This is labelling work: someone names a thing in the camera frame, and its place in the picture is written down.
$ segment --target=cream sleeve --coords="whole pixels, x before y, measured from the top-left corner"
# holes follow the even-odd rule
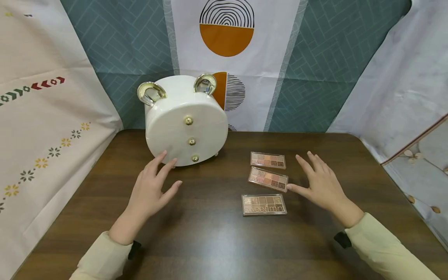
[[[103,232],[78,263],[70,280],[111,280],[123,273],[132,244],[121,245]]]
[[[345,230],[359,256],[388,280],[438,280],[390,231],[369,213]]]

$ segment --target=black line pattern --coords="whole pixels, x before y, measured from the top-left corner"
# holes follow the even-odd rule
[[[246,87],[237,77],[227,74],[227,82],[225,89],[225,107],[224,111],[228,112],[236,109],[246,96]]]
[[[254,27],[254,10],[246,0],[208,0],[199,23]]]

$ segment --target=right hand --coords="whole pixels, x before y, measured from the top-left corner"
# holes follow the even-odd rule
[[[287,189],[306,197],[326,210],[331,210],[336,204],[347,201],[348,198],[333,170],[318,155],[308,152],[308,157],[313,163],[314,169],[306,160],[296,155],[297,162],[302,166],[310,181],[310,187],[304,188],[295,184],[287,184]]]
[[[318,155],[308,152],[308,157],[314,169],[306,160],[296,155],[297,161],[308,176],[310,187],[287,184],[286,188],[330,211],[344,227],[351,228],[356,225],[363,218],[364,212],[346,197],[333,170]]]

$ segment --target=white curtain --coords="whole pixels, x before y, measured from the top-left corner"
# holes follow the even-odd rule
[[[122,129],[59,0],[0,0],[0,279]]]
[[[448,112],[447,13],[446,0],[412,1],[328,129],[359,137],[443,243],[448,130],[440,124]]]

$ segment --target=brown table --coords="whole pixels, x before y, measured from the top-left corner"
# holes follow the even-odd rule
[[[275,193],[247,182],[251,151],[286,155],[290,182],[307,185],[296,153],[317,153],[345,193],[371,213],[441,279],[448,254],[364,145],[348,134],[229,132],[219,156],[174,169],[183,185],[151,217],[137,240],[144,250],[123,279],[382,279],[333,236],[342,228],[299,195],[284,194],[285,216],[243,217],[241,194]],[[15,279],[68,279],[97,236],[127,205],[150,161],[143,130],[120,132],[101,156]]]

